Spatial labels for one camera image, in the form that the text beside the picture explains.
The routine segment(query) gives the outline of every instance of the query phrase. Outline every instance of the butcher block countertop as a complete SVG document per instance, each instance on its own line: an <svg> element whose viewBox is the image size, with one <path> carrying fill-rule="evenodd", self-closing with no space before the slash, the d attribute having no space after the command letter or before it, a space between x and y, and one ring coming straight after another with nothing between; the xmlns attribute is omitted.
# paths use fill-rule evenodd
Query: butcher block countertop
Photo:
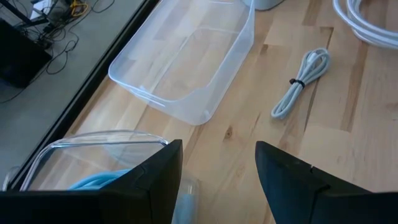
<svg viewBox="0 0 398 224"><path fill-rule="evenodd" d="M393 0L363 6L390 30L397 10ZM329 70L288 117L272 119L304 53L319 47L330 51ZM254 45L209 122L179 121L107 77L68 136L110 129L183 140L184 168L200 183L198 223L274 223L254 162L258 140L364 189L398 190L398 51L359 41L331 0L285 0L256 12Z"/></svg>

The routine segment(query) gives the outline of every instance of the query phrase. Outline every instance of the blue object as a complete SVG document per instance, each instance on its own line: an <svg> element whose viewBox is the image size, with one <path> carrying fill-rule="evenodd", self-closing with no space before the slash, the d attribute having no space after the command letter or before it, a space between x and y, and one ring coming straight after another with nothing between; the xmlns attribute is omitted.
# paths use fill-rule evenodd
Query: blue object
<svg viewBox="0 0 398 224"><path fill-rule="evenodd" d="M81 181L69 187L69 190L99 190L112 181L129 172L129 169L100 172L88 176ZM195 196L192 194L183 194L177 198L174 208L172 224L190 224L193 223L195 211Z"/></svg>
<svg viewBox="0 0 398 224"><path fill-rule="evenodd" d="M129 169L124 169L113 172L100 172L73 184L69 187L69 190L98 190L129 171Z"/></svg>

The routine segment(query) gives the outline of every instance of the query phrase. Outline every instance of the white coiled tube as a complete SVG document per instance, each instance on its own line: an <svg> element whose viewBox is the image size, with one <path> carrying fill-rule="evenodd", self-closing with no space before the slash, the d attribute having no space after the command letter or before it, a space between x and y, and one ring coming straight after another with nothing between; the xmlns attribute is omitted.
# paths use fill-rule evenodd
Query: white coiled tube
<svg viewBox="0 0 398 224"><path fill-rule="evenodd" d="M292 110L304 87L321 77L328 70L329 64L330 55L327 49L319 48L307 52L303 57L297 78L291 80L292 86L272 109L271 116L284 119Z"/></svg>
<svg viewBox="0 0 398 224"><path fill-rule="evenodd" d="M352 28L355 36L378 47L398 49L398 33L388 31L366 21L359 7L362 0L346 0L347 14L340 7L339 0L333 0L337 14Z"/></svg>

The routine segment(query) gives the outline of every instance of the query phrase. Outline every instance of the black equipment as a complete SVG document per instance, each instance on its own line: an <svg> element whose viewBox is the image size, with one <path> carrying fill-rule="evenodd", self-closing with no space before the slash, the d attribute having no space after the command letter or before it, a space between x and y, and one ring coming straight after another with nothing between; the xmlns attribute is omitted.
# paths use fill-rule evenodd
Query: black equipment
<svg viewBox="0 0 398 224"><path fill-rule="evenodd" d="M182 170L174 140L100 190L0 192L0 223L171 223Z"/></svg>
<svg viewBox="0 0 398 224"><path fill-rule="evenodd" d="M2 19L0 34L0 78L25 88L52 57Z"/></svg>
<svg viewBox="0 0 398 224"><path fill-rule="evenodd" d="M12 6L12 4L8 2L8 0L0 0L0 4L2 4L4 7L6 7L8 10L10 10L16 17L18 17L20 20L22 20L24 22L23 24L18 26L20 28L37 26L39 24L44 24L46 22L49 22L46 18L37 19L35 21L30 20L23 13L21 13L17 8Z"/></svg>
<svg viewBox="0 0 398 224"><path fill-rule="evenodd" d="M261 141L256 164L276 224L398 223L398 193L369 192Z"/></svg>

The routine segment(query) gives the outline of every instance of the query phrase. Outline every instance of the gray carpet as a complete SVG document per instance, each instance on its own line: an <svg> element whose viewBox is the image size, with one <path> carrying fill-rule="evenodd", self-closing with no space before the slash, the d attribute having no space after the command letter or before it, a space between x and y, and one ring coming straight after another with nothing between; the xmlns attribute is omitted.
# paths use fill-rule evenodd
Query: gray carpet
<svg viewBox="0 0 398 224"><path fill-rule="evenodd" d="M88 0L87 3L92 4L94 1ZM96 10L106 7L111 1L99 0ZM28 0L20 2L26 6L30 14L31 3ZM75 50L68 54L65 69L56 75L44 72L18 97L0 104L1 183L7 171L12 166L21 165L38 145L141 2L142 0L116 0L107 11L101 14L90 13L73 28L80 41ZM24 12L18 2L16 5ZM20 22L5 7L0 9L0 17L11 24ZM63 41L57 42L53 47L55 54L61 52L73 38L73 35L67 34ZM56 59L49 70L56 71L63 63L65 54ZM18 91L0 84L0 101L8 99Z"/></svg>

